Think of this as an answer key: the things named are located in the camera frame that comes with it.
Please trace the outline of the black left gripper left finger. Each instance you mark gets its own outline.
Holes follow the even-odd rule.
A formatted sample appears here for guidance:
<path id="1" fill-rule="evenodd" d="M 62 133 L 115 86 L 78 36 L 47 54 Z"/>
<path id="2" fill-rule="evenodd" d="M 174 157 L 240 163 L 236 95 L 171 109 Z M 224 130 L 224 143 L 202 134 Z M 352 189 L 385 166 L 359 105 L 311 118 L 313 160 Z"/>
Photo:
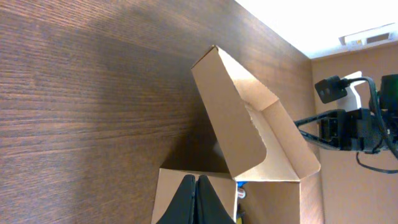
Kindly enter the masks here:
<path id="1" fill-rule="evenodd" d="M 186 175 L 157 224 L 194 224 L 196 180 Z"/>

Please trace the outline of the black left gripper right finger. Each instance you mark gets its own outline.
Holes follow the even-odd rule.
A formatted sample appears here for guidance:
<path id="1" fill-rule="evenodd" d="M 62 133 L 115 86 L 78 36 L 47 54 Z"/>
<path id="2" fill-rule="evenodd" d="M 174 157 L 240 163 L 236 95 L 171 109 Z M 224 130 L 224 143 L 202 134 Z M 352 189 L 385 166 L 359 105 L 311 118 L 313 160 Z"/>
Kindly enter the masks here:
<path id="1" fill-rule="evenodd" d="M 200 175 L 196 183 L 196 223 L 235 224 L 236 184 L 234 186 L 233 216 L 225 209 L 207 175 Z"/>

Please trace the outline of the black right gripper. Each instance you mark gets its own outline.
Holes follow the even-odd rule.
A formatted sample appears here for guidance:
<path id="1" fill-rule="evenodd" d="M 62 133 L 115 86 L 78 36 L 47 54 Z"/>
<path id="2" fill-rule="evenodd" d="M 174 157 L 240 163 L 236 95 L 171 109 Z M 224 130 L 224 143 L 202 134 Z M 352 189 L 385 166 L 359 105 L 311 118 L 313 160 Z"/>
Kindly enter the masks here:
<path id="1" fill-rule="evenodd" d="M 379 153 L 388 151 L 377 118 L 369 109 L 329 110 L 294 121 L 296 127 L 318 121 L 319 137 L 300 130 L 303 138 L 320 148 L 331 151 Z"/>

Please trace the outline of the yellow highlighter black cap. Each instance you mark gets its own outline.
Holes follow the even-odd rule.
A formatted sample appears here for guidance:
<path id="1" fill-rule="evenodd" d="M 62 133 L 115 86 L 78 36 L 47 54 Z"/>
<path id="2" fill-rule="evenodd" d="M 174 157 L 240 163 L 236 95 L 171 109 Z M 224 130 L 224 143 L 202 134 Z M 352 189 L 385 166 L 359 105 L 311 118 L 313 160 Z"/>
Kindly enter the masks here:
<path id="1" fill-rule="evenodd" d="M 245 212 L 238 212 L 236 215 L 236 224 L 244 224 Z"/>

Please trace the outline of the blue cap whiteboard marker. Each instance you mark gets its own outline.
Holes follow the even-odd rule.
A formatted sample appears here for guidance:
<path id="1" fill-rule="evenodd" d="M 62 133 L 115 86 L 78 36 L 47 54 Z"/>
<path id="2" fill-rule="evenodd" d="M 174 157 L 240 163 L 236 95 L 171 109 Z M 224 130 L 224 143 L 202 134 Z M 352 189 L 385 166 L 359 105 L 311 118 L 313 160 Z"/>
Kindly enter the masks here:
<path id="1" fill-rule="evenodd" d="M 239 198 L 239 199 L 244 199 L 244 198 L 246 197 L 246 195 L 247 195 L 247 193 L 246 193 L 246 191 L 245 191 L 245 189 L 244 189 L 244 185 L 245 185 L 246 183 L 247 183 L 247 182 L 244 182 L 244 181 L 237 182 L 237 186 L 238 186 L 238 188 L 237 188 L 237 193 L 238 193 L 238 198 Z"/>

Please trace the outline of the brown cardboard box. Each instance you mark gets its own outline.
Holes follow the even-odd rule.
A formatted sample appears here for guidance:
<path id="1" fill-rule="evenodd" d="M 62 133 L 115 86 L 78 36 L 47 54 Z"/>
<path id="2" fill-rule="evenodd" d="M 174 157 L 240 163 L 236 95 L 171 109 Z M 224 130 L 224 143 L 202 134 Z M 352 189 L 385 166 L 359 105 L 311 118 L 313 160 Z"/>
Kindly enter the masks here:
<path id="1" fill-rule="evenodd" d="M 279 98 L 219 46 L 192 66 L 228 171 L 161 168 L 152 222 L 165 213 L 182 179 L 207 175 L 225 209 L 244 223 L 323 223 L 320 163 Z M 244 199 L 237 182 L 247 182 Z"/>

